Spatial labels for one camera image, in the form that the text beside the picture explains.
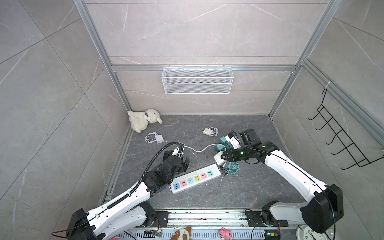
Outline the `white power strip colourful sockets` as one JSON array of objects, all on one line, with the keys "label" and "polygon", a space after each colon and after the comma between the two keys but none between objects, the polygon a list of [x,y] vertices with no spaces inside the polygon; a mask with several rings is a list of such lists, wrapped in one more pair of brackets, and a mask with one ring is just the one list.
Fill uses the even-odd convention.
[{"label": "white power strip colourful sockets", "polygon": [[220,169],[216,164],[212,164],[195,170],[191,173],[174,178],[170,185],[170,191],[172,191],[173,194],[177,194],[220,176]]}]

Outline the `white black-cabled plug adapter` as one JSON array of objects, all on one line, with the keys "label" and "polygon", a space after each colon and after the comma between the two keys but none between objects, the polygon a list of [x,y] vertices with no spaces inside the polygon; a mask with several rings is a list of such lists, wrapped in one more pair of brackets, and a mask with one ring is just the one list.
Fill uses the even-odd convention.
[{"label": "white black-cabled plug adapter", "polygon": [[214,159],[215,159],[215,161],[216,161],[216,164],[218,165],[218,168],[219,168],[221,174],[222,174],[223,176],[226,176],[226,175],[228,175],[229,173],[228,173],[228,171],[225,169],[225,165],[226,165],[227,161],[224,160],[224,159],[222,159],[222,155],[223,155],[223,154],[224,154],[223,151],[218,152],[218,153],[214,156]]}]

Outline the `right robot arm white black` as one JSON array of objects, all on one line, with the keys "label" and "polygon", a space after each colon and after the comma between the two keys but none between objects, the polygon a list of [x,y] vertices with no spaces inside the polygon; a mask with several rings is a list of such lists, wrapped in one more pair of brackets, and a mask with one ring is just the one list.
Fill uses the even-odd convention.
[{"label": "right robot arm white black", "polygon": [[255,130],[230,132],[222,139],[230,144],[220,156],[235,163],[256,159],[280,174],[304,198],[304,203],[272,201],[262,208],[261,218],[265,225],[280,221],[306,224],[316,233],[324,234],[335,228],[344,216],[343,192],[336,185],[327,185],[311,176],[290,160],[275,144],[262,142]]}]

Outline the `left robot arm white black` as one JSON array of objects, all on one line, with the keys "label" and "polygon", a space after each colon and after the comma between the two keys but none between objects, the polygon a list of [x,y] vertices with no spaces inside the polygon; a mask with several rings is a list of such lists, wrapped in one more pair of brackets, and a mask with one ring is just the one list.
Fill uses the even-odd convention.
[{"label": "left robot arm white black", "polygon": [[109,240],[130,228],[150,226],[156,211],[149,199],[188,169],[190,160],[183,158],[184,148],[185,145],[179,142],[166,144],[130,189],[95,209],[77,210],[67,229],[51,235],[66,240]]}]

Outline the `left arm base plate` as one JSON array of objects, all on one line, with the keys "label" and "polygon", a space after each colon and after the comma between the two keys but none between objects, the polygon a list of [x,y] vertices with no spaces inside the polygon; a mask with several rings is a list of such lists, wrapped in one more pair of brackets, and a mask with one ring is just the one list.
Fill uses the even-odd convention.
[{"label": "left arm base plate", "polygon": [[156,211],[155,218],[152,222],[151,228],[158,228],[158,224],[161,228],[166,228],[168,226],[169,221],[169,214],[168,211]]}]

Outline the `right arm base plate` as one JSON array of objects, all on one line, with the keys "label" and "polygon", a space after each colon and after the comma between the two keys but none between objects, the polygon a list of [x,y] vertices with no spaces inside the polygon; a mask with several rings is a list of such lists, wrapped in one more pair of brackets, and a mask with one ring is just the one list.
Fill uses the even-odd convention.
[{"label": "right arm base plate", "polygon": [[249,227],[288,227],[287,221],[276,220],[269,210],[250,210],[244,211]]}]

